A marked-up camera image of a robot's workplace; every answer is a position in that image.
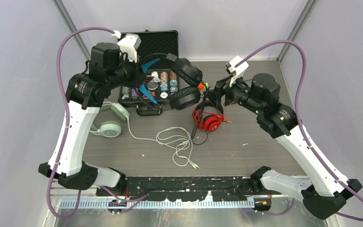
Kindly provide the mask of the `red headphones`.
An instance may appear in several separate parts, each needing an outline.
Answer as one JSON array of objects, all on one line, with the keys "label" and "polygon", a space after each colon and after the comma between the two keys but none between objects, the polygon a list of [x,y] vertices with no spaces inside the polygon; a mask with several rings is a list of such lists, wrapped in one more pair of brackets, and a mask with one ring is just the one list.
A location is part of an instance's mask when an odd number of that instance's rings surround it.
[{"label": "red headphones", "polygon": [[[201,112],[201,107],[213,107],[218,111],[218,113],[211,113],[205,111]],[[194,123],[198,124],[198,128],[200,130],[207,132],[215,131],[219,126],[221,126],[223,122],[230,122],[228,120],[225,120],[224,107],[222,105],[220,107],[215,107],[209,100],[196,106],[196,108],[192,112],[192,118],[194,120]]]}]

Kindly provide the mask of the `black blue headphones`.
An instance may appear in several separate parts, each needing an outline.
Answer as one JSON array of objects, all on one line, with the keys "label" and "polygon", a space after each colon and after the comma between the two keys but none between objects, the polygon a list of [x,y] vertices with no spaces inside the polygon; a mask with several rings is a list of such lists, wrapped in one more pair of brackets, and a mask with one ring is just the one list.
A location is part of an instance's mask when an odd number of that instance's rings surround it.
[{"label": "black blue headphones", "polygon": [[135,88],[138,99],[148,109],[166,111],[170,109],[182,110],[200,101],[200,91],[198,85],[202,83],[202,71],[194,66],[190,61],[185,58],[179,58],[172,53],[152,53],[144,57],[139,57],[143,71],[146,71],[151,65],[160,60],[169,60],[170,71],[173,71],[178,76],[178,91],[170,94],[170,74],[168,75],[168,97],[163,99],[159,97],[160,101],[166,101],[165,107],[163,103],[159,103],[147,89],[147,84],[139,88]]}]

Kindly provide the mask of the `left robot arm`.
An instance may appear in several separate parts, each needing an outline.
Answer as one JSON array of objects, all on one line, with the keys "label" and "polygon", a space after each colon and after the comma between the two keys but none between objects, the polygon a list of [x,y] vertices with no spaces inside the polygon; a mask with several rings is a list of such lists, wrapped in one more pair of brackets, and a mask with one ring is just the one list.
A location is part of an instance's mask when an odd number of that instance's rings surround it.
[{"label": "left robot arm", "polygon": [[39,165],[39,173],[52,176],[67,189],[86,190],[96,185],[108,187],[115,196],[125,192],[121,172],[89,165],[82,156],[92,123],[111,91],[120,86],[136,88],[145,82],[137,49],[136,44],[93,46],[86,71],[69,80],[61,138],[51,159]]}]

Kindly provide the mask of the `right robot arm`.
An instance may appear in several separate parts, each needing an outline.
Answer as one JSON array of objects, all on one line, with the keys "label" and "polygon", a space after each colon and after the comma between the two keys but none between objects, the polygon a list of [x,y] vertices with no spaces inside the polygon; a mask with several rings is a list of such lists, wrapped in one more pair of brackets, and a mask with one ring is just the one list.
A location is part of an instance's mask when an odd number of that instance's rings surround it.
[{"label": "right robot arm", "polygon": [[357,179],[348,179],[327,161],[320,161],[321,153],[314,154],[314,142],[303,136],[295,111],[279,101],[280,85],[266,73],[253,77],[250,84],[242,78],[234,83],[227,77],[219,80],[208,91],[207,97],[216,106],[238,104],[256,114],[257,123],[294,157],[305,171],[308,180],[283,175],[262,166],[251,174],[251,189],[257,194],[274,191],[303,203],[305,208],[319,219],[336,214],[361,190]]}]

